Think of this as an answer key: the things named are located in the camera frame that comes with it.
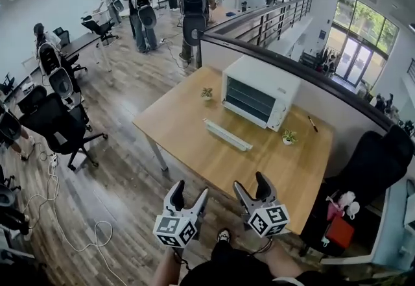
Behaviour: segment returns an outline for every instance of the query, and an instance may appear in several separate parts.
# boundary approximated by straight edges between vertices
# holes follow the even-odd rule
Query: small potted plant
[[[296,132],[291,132],[291,130],[286,129],[283,134],[283,142],[285,145],[292,145],[295,142],[298,142],[296,139]]]
[[[204,101],[210,101],[213,97],[212,88],[203,88],[201,96]]]

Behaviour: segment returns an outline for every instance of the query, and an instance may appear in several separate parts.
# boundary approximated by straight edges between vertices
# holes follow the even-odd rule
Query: metal railing
[[[407,71],[409,77],[415,83],[415,59],[412,59],[412,62],[409,65],[408,71]]]
[[[208,32],[267,47],[310,13],[312,2],[313,0],[293,0],[259,8],[231,20],[229,25],[221,25]]]

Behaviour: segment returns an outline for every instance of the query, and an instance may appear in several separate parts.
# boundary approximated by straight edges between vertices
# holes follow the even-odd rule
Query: wooden floor
[[[169,11],[158,15],[161,17],[155,29],[157,38],[167,38],[173,56],[178,58],[182,44],[181,29],[176,27],[179,15]],[[148,285],[163,253],[152,229],[156,215],[161,213],[164,196],[175,182],[184,179],[185,199],[191,202],[206,184],[165,152],[169,171],[162,173],[147,141],[132,120],[194,69],[192,65],[186,70],[180,69],[166,45],[150,54],[139,54],[128,20],[113,32],[121,37],[106,48],[113,71],[107,73],[102,62],[95,63],[93,52],[99,54],[99,51],[92,45],[81,52],[79,60],[89,72],[78,74],[94,132],[106,132],[109,138],[92,143],[91,152],[100,164],[98,168],[87,162],[73,173],[64,162],[59,164],[56,174],[60,179],[60,192],[56,211],[67,239],[77,249],[95,240],[96,222],[110,222],[113,237],[102,248],[109,266],[128,285]],[[34,79],[41,82],[39,75]],[[9,104],[17,116],[20,116],[16,108],[19,98],[21,92]],[[46,145],[42,137],[33,135],[37,142]],[[24,149],[29,149],[24,139],[19,142]],[[0,163],[5,174],[16,175],[17,183],[23,188],[18,194],[21,209],[32,195],[46,195],[48,161],[39,159],[41,148],[37,144],[27,162],[20,161],[11,150],[1,148]],[[50,197],[53,187],[50,186]],[[35,198],[30,203],[32,220],[37,218],[42,202],[41,198]],[[31,240],[33,253],[38,261],[47,264],[51,281],[56,285],[120,285],[96,248],[77,253],[64,241],[52,206],[52,202],[48,202],[41,208],[41,220]],[[213,189],[210,191],[200,242],[193,241],[184,254],[191,267],[209,258],[216,232],[224,226],[233,230],[235,246],[258,249],[258,239],[251,232],[243,232],[240,212],[235,201]],[[106,239],[104,234],[109,234],[107,225],[99,227],[101,241]],[[296,256],[300,244],[298,238],[284,235],[282,239],[290,253]],[[317,267],[316,262],[315,257],[307,258],[311,268]]]

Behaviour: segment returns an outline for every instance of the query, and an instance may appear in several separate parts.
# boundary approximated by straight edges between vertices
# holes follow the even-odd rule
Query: white cable
[[[95,247],[96,249],[98,249],[98,251],[99,251],[99,254],[102,256],[102,259],[104,260],[104,262],[105,262],[105,265],[106,265],[106,267],[107,267],[107,269],[121,282],[121,283],[123,283],[125,286],[127,286],[127,284],[110,268],[110,266],[108,265],[108,262],[107,262],[107,260],[106,260],[106,258],[104,257],[104,254],[101,252],[101,250],[100,250],[100,248],[102,248],[102,247],[104,247],[104,246],[106,246],[110,241],[111,241],[111,238],[112,238],[112,233],[113,233],[113,228],[112,228],[112,225],[108,222],[108,221],[99,221],[99,222],[97,222],[96,224],[95,224],[95,227],[94,227],[94,231],[95,231],[95,242],[94,243],[89,243],[89,244],[87,244],[83,249],[76,249],[70,242],[69,242],[69,240],[67,239],[67,237],[66,237],[66,235],[65,235],[65,232],[64,232],[64,230],[62,229],[62,227],[61,227],[61,225],[60,225],[60,223],[59,223],[59,220],[58,220],[58,215],[57,215],[57,213],[56,213],[56,199],[58,198],[58,195],[59,195],[59,188],[60,188],[60,184],[59,184],[59,177],[57,176],[57,175],[55,175],[55,173],[54,173],[54,171],[55,171],[55,169],[56,169],[56,166],[58,165],[58,162],[57,162],[57,159],[52,159],[50,162],[49,162],[49,165],[47,166],[47,174],[49,175],[49,179],[48,179],[48,181],[47,181],[47,197],[44,197],[43,195],[40,195],[40,194],[37,194],[37,195],[34,195],[34,196],[32,196],[32,197],[30,197],[29,198],[29,201],[27,202],[27,204],[26,204],[26,207],[25,207],[25,209],[23,210],[23,212],[25,212],[25,210],[27,209],[27,207],[29,206],[29,203],[30,203],[30,201],[33,199],[33,198],[35,198],[35,197],[42,197],[45,201],[41,204],[41,206],[44,204],[44,203],[46,203],[47,201],[50,201],[50,200],[52,200],[53,201],[53,212],[54,212],[54,216],[55,216],[55,218],[56,218],[56,221],[58,222],[58,226],[59,226],[59,229],[60,229],[60,231],[61,231],[61,233],[62,233],[62,235],[63,235],[63,237],[64,237],[64,239],[66,240],[66,242],[71,246],[71,248],[74,250],[74,251],[76,251],[76,252],[83,252],[83,251],[85,251],[87,248],[89,248],[89,247],[91,247],[91,246],[93,246],[93,247]],[[54,180],[55,182],[56,182],[56,185],[55,185],[55,188],[54,188],[54,197],[53,198],[49,198],[49,181],[50,180]],[[38,221],[40,220],[40,209],[39,209],[39,219],[36,221],[36,223],[34,224],[34,226],[33,227],[35,227],[36,226],[36,224],[38,223]],[[111,234],[110,234],[110,236],[108,237],[108,240],[105,242],[105,243],[103,243],[103,244],[98,244],[98,233],[97,233],[97,227],[98,227],[98,225],[99,224],[108,224],[108,225],[110,225],[110,228],[111,228]]]

